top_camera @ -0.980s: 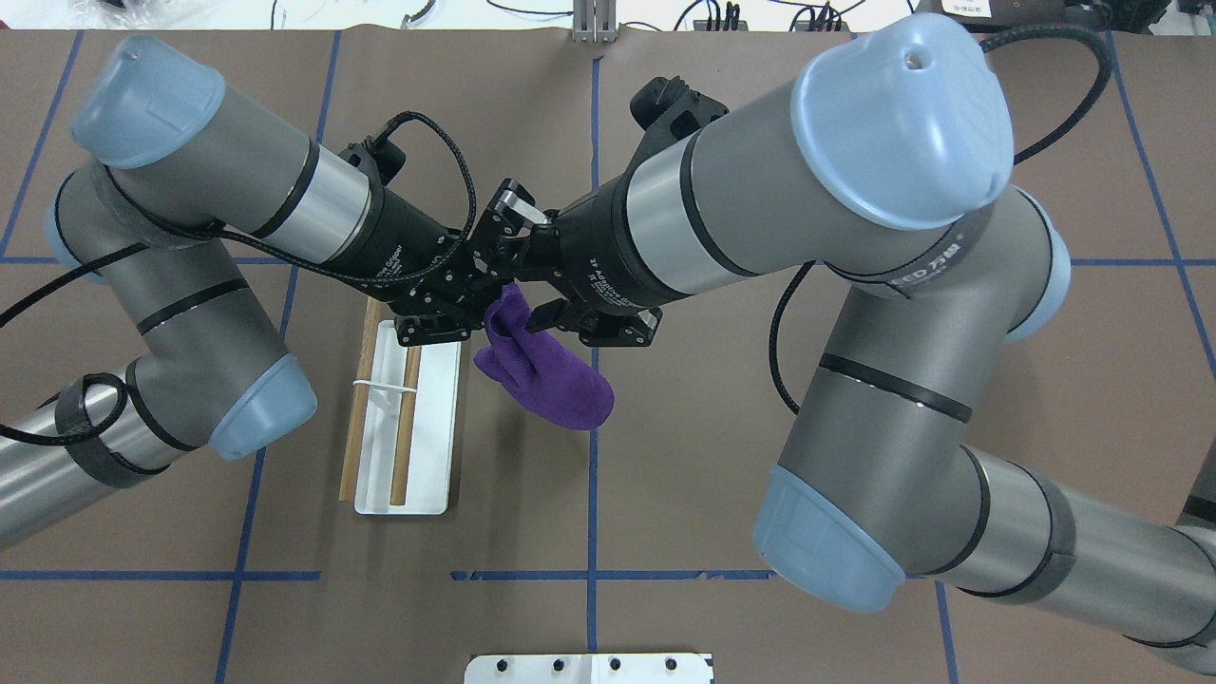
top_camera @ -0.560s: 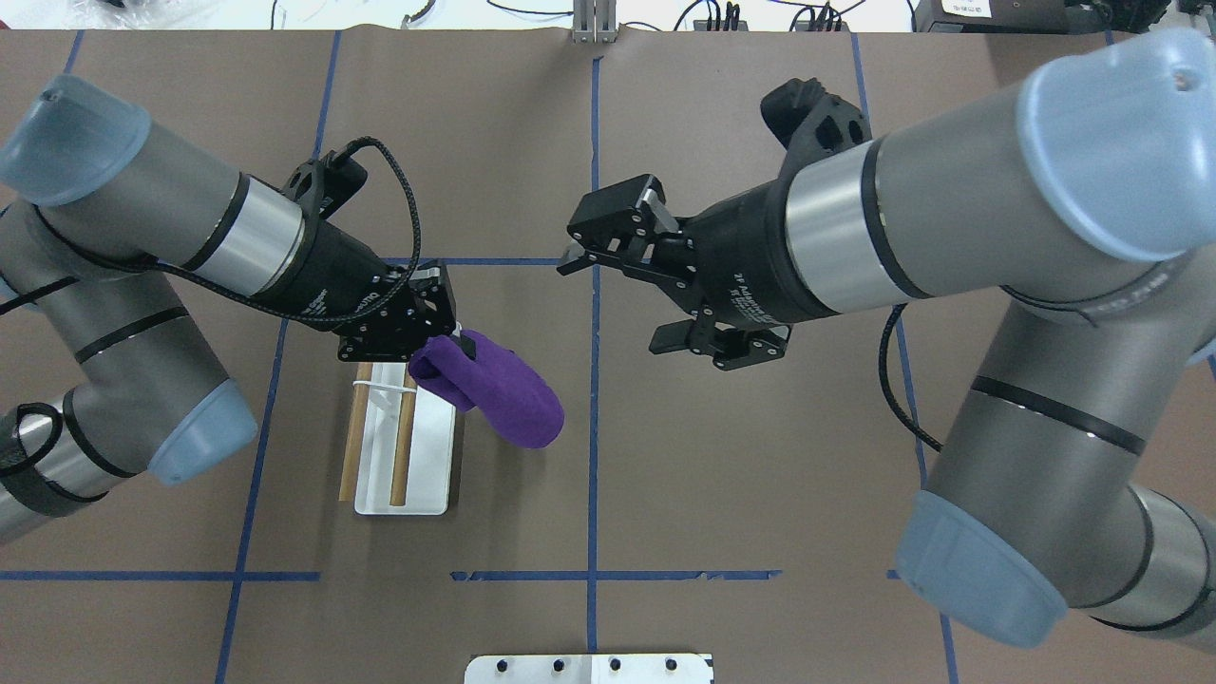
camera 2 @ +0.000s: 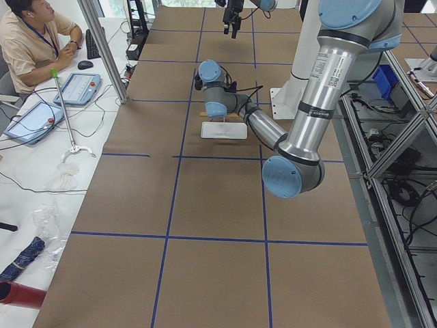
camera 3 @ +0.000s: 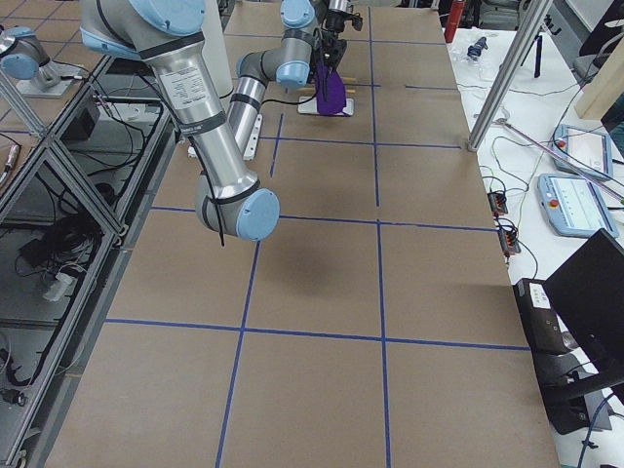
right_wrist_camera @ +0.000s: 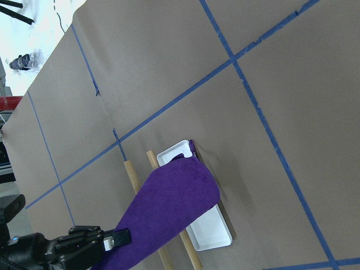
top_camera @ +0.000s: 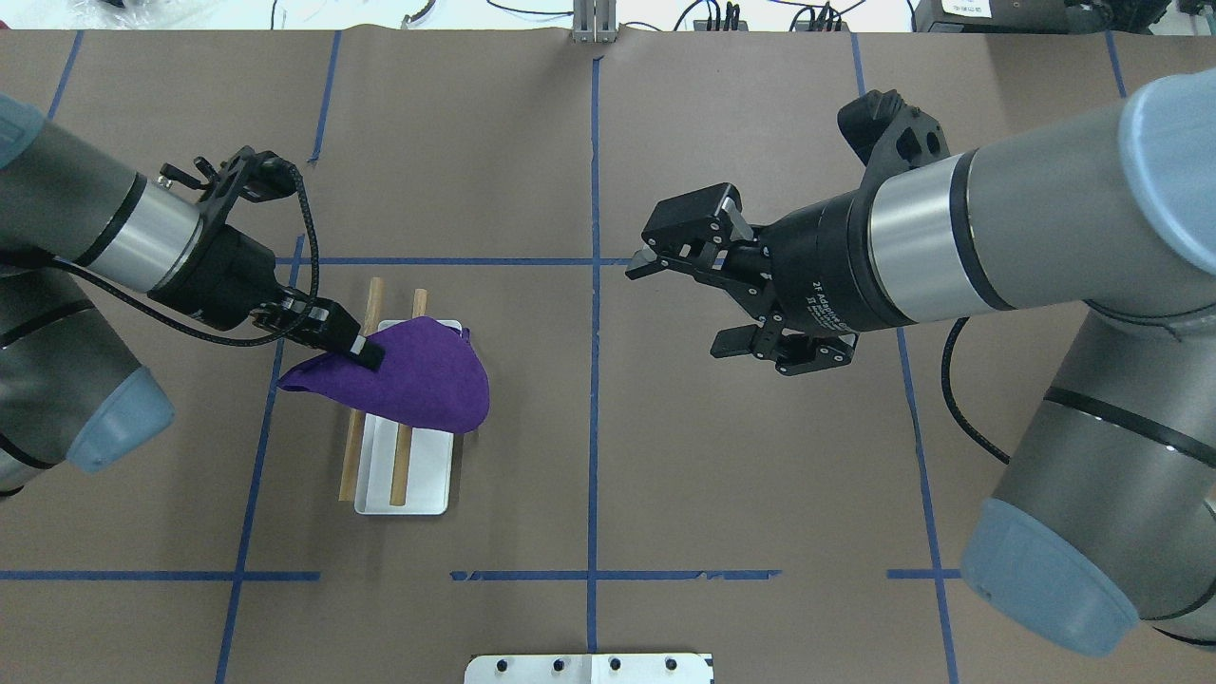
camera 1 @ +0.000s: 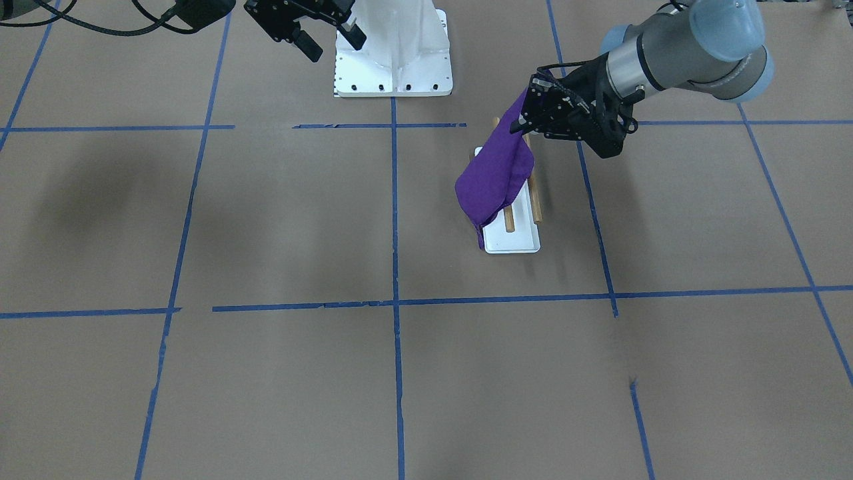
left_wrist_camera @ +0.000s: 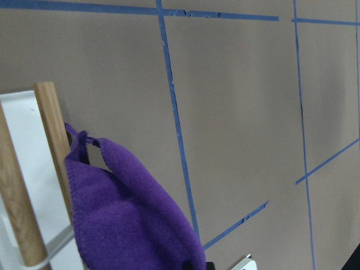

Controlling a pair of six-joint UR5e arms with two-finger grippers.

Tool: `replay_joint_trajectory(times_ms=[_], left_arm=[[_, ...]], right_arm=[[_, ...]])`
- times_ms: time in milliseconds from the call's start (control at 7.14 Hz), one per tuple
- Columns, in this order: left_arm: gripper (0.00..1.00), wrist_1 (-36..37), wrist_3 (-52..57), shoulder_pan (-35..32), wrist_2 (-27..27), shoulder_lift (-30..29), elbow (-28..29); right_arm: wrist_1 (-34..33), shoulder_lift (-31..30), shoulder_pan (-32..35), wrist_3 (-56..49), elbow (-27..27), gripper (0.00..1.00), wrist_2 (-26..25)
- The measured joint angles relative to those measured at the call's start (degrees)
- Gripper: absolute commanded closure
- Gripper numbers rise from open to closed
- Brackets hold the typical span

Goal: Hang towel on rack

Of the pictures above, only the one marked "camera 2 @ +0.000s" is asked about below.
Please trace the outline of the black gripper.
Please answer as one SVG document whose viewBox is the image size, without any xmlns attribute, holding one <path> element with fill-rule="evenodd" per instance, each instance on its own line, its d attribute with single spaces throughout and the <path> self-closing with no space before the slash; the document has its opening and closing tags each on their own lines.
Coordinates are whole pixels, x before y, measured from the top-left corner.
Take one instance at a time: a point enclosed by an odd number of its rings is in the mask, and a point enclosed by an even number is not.
<svg viewBox="0 0 437 328">
<path fill-rule="evenodd" d="M 229 0 L 226 1 L 225 13 L 223 16 L 223 33 L 229 33 L 230 21 L 239 16 L 243 9 L 244 1 L 243 0 Z M 240 31 L 241 21 L 240 19 L 234 19 L 231 22 L 232 33 L 231 38 L 236 39 L 238 32 Z"/>
</svg>

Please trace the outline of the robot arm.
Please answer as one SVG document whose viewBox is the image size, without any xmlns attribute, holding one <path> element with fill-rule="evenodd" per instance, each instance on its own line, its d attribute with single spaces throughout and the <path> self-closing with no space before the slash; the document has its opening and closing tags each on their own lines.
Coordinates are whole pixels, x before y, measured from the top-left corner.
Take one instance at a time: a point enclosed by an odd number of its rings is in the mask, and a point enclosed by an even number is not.
<svg viewBox="0 0 437 328">
<path fill-rule="evenodd" d="M 264 13 L 271 13 L 277 6 L 277 1 L 271 0 L 251 1 L 251 3 Z M 231 37 L 236 39 L 243 20 L 240 13 L 244 7 L 244 0 L 216 1 L 216 4 L 225 9 L 222 19 L 223 33 L 228 35 L 231 30 Z"/>
<path fill-rule="evenodd" d="M 381 53 L 401 40 L 403 1 L 318 1 L 307 5 L 303 31 L 316 27 L 316 36 L 299 41 L 318 42 L 310 51 L 313 67 L 299 100 L 291 129 L 285 131 L 250 96 L 231 91 L 226 72 L 212 59 L 198 68 L 196 88 L 205 96 L 209 118 L 236 113 L 255 136 L 276 155 L 262 167 L 262 180 L 271 194 L 293 198 L 318 187 L 325 169 L 318 148 L 333 118 L 350 69 L 362 53 Z"/>
</svg>

